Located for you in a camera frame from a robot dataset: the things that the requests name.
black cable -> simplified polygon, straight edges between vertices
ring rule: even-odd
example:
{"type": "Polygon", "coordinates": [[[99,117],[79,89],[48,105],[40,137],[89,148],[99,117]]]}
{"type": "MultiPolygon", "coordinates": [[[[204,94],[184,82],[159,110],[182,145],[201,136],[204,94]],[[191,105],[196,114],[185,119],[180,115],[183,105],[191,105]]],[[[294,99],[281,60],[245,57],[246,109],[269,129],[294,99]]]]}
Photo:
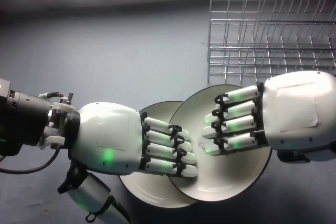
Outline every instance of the black cable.
{"type": "Polygon", "coordinates": [[[49,159],[48,162],[46,162],[44,165],[42,165],[40,167],[36,167],[36,168],[30,169],[30,170],[7,170],[7,169],[0,168],[0,173],[7,173],[7,174],[29,174],[29,173],[39,172],[40,170],[43,170],[44,168],[48,167],[56,159],[59,151],[60,151],[59,149],[56,150],[55,153],[53,154],[53,156],[51,157],[51,159],[49,159]]]}

stacked plate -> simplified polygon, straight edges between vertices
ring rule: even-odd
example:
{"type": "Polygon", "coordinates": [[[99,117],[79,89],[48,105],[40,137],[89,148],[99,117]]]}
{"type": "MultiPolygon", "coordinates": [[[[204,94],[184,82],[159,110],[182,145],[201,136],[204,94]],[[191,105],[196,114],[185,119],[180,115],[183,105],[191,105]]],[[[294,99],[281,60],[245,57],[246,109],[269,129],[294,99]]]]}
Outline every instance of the stacked plate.
{"type": "Polygon", "coordinates": [[[185,102],[161,102],[140,111],[147,112],[151,118],[180,125],[189,131],[193,153],[197,157],[198,176],[177,178],[133,173],[120,176],[125,187],[148,204],[180,208],[198,200],[225,200],[251,186],[267,166],[271,156],[270,147],[229,156],[209,156],[198,145],[206,141],[201,132],[205,127],[204,117],[215,108],[214,98],[239,88],[233,85],[212,86],[192,95],[185,102]]]}

robotic arm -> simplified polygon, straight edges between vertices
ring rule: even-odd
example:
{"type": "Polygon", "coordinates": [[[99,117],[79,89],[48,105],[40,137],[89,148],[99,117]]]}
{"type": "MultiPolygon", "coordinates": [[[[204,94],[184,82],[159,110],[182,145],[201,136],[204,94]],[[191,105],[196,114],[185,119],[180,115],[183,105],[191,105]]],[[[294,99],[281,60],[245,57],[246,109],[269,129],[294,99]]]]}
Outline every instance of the robotic arm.
{"type": "Polygon", "coordinates": [[[215,98],[202,135],[208,155],[270,146],[283,162],[324,161],[336,157],[336,78],[303,71],[215,98]]]}
{"type": "MultiPolygon", "coordinates": [[[[54,157],[59,149],[68,149],[71,166],[58,192],[67,192],[88,211],[88,222],[96,217],[108,223],[130,222],[125,209],[110,196],[110,189],[88,170],[112,175],[197,176],[196,157],[185,129],[114,103],[91,103],[77,112],[71,106],[72,95],[65,98],[53,92],[35,97],[11,90],[10,82],[0,79],[0,156],[17,155],[23,144],[41,149],[50,146],[56,149],[54,157]],[[60,97],[60,102],[51,103],[48,99],[53,97],[60,97]]],[[[38,170],[0,168],[10,174],[38,170]]]]}

wire basket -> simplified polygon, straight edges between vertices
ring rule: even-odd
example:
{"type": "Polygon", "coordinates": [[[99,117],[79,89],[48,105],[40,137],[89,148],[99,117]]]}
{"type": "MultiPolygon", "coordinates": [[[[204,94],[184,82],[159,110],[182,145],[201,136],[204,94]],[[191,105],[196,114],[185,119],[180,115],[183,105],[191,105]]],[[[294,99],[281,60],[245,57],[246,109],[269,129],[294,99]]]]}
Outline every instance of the wire basket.
{"type": "Polygon", "coordinates": [[[336,74],[336,0],[211,0],[208,82],[318,70],[336,74]]]}

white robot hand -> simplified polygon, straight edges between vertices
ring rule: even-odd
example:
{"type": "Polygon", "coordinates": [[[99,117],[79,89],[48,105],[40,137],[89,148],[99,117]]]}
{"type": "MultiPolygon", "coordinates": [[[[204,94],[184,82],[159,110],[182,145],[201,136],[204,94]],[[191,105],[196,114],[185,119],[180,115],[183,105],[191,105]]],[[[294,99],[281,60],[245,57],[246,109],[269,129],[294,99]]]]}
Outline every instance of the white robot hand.
{"type": "Polygon", "coordinates": [[[78,136],[70,153],[88,170],[197,176],[187,130],[115,103],[91,103],[79,114],[78,136]]]}
{"type": "Polygon", "coordinates": [[[202,135],[213,139],[208,155],[264,146],[284,162],[335,158],[336,78],[303,71],[268,79],[265,84],[221,94],[205,117],[202,135]]]}

